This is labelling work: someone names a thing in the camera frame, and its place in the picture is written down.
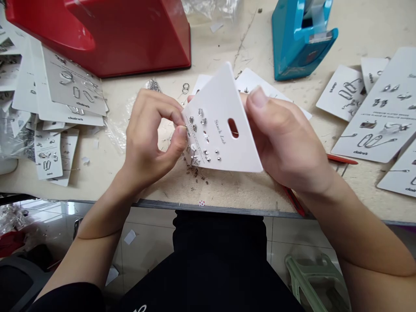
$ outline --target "tiled floor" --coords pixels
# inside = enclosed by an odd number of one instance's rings
[[[38,228],[36,238],[47,243],[56,259],[62,258],[72,242],[74,221],[85,216],[92,205],[79,203],[50,203],[42,200],[23,201],[21,207]],[[120,242],[113,259],[119,276],[105,289],[105,294],[118,298],[132,288],[149,271],[173,252],[173,210],[132,207],[124,224]],[[317,221],[265,217],[267,261],[288,283],[284,259],[287,254],[296,259],[314,260],[327,254],[339,268],[335,251],[322,233]],[[392,227],[416,257],[416,234]],[[131,230],[136,238],[128,245],[124,238]]]

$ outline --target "green plastic stool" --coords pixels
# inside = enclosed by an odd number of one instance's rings
[[[301,289],[314,312],[328,312],[328,310],[312,287],[309,279],[314,277],[338,281],[339,285],[344,288],[345,293],[348,293],[344,278],[331,262],[331,259],[329,259],[329,257],[324,253],[321,254],[321,257],[323,265],[312,266],[304,266],[299,264],[295,259],[293,259],[291,255],[287,255],[285,258],[285,264],[289,270],[290,278],[292,281],[293,295],[296,297],[296,299],[298,299],[299,303],[301,303],[299,293],[299,289]],[[340,294],[335,290],[335,288],[328,289],[326,295],[332,303],[332,310],[335,309],[339,312],[351,311],[350,302],[345,302]]]

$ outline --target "hang hole slot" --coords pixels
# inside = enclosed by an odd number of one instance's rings
[[[230,127],[232,136],[236,139],[239,137],[237,126],[235,125],[235,121],[232,118],[228,119],[228,126]]]

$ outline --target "left hand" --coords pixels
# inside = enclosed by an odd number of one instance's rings
[[[181,105],[162,93],[141,89],[126,130],[126,160],[117,174],[123,193],[135,196],[167,174],[186,147],[186,127]],[[175,132],[166,152],[157,147],[162,118],[173,121]]]

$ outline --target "right hand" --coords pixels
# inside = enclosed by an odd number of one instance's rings
[[[247,96],[246,111],[263,168],[278,183],[297,192],[321,194],[334,170],[303,112],[295,104],[269,98],[257,87]]]

